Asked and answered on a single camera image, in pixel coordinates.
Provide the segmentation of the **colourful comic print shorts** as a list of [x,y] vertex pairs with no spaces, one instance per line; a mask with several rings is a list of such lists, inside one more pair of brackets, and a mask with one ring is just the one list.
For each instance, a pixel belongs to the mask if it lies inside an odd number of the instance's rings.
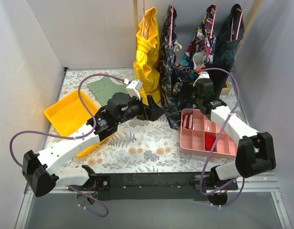
[[209,38],[215,4],[210,5],[205,11],[205,17],[195,30],[194,37],[185,54],[176,67],[176,83],[172,87],[172,96],[178,97],[184,83],[192,83],[196,79],[196,72],[213,63],[216,45],[216,36]]

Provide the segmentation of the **pink wire hanger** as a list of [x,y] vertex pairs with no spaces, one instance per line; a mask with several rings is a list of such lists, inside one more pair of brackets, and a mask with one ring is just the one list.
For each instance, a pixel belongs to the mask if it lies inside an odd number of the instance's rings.
[[215,6],[215,11],[214,11],[214,15],[213,15],[213,21],[212,21],[211,32],[210,32],[209,38],[213,37],[214,23],[215,23],[216,14],[217,14],[217,11],[218,11],[219,4],[220,4],[220,0],[217,1],[216,6]]

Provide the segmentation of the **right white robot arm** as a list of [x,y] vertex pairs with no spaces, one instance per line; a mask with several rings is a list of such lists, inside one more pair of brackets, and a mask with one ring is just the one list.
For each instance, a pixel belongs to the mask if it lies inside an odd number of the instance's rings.
[[209,78],[198,78],[193,86],[192,99],[200,112],[221,127],[210,154],[217,149],[223,132],[237,144],[234,161],[213,167],[208,181],[214,189],[222,189],[238,177],[249,178],[276,168],[273,137],[268,132],[260,133],[235,116],[221,99],[214,97],[213,83]]

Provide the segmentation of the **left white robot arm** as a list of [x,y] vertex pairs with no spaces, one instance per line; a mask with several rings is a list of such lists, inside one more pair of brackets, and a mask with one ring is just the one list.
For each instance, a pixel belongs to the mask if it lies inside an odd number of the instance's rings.
[[118,125],[133,118],[156,121],[165,111],[159,107],[151,95],[145,105],[136,97],[125,93],[115,93],[94,116],[78,129],[84,135],[64,139],[49,149],[37,153],[32,150],[23,156],[22,174],[36,197],[50,193],[55,187],[75,185],[90,191],[95,187],[96,174],[89,166],[75,169],[61,168],[73,156],[84,149],[96,145],[117,132]]

